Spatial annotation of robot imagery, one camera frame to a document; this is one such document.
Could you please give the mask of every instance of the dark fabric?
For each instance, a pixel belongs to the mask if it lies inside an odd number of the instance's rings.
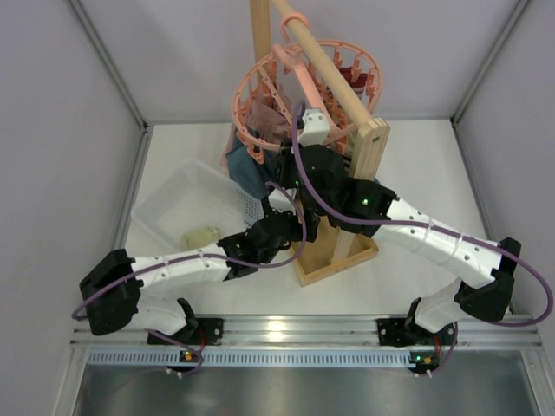
[[[259,137],[255,131],[250,130],[250,133],[256,138]],[[251,157],[245,145],[235,134],[232,150],[225,156],[229,177],[249,195],[262,199],[268,195],[265,182],[275,181],[277,177],[276,167],[271,163],[274,155],[274,152],[264,150],[264,164],[260,165]]]

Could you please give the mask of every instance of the wooden rod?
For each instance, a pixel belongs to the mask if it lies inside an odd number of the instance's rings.
[[[293,11],[287,0],[271,0],[273,6],[281,16],[285,16]],[[323,51],[317,40],[310,33],[304,23],[298,19],[291,19],[287,23],[287,29],[297,38],[297,42],[303,48],[303,52],[308,56],[310,62],[316,67],[327,86],[343,106],[357,128],[367,126],[373,120],[361,100],[356,96],[353,88],[345,81],[339,73],[333,61]]]
[[[271,52],[270,3],[269,0],[250,1],[254,59],[258,62]]]

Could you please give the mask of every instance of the white tabletop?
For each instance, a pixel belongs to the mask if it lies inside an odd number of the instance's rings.
[[[389,124],[391,134],[377,178],[421,211],[484,237],[450,123],[395,120]],[[229,128],[229,124],[156,126],[137,200],[155,189],[184,159],[201,160],[223,172],[219,159]],[[425,259],[377,243],[380,253],[373,260],[304,288],[292,266],[287,266],[225,283],[185,286],[176,297],[185,297],[198,314],[405,314],[416,297],[431,295],[454,280],[449,272]],[[126,248],[135,257],[167,253],[133,221]]]

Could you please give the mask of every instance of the wooden post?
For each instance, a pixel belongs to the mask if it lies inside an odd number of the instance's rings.
[[[295,11],[287,0],[271,0],[271,2],[281,16]],[[287,23],[287,29],[296,37],[310,63],[314,65],[358,129],[349,175],[358,179],[374,179],[388,141],[389,125],[382,119],[372,117],[303,22],[291,19]],[[321,223],[314,247],[309,247],[307,244],[305,253],[297,263],[302,285],[316,282],[358,264],[375,256],[378,251],[377,246],[370,239],[366,241],[365,237],[355,237],[347,231],[334,232],[329,230],[331,227],[326,224],[327,221]],[[334,244],[335,249],[328,253],[330,244]]]
[[[254,59],[258,62],[271,52],[270,4],[269,0],[250,1]]]
[[[385,145],[388,142],[389,125],[382,119],[373,119],[370,124],[373,126],[358,129],[349,172],[353,178],[369,180],[375,178]],[[347,257],[354,238],[355,234],[350,232],[341,231],[339,233],[336,249],[331,259],[332,263]]]

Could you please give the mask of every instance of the plastic bin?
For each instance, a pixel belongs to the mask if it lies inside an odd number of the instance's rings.
[[[183,234],[206,226],[220,237],[250,227],[264,216],[260,201],[197,160],[186,160],[131,210],[131,218],[160,243],[183,251]]]

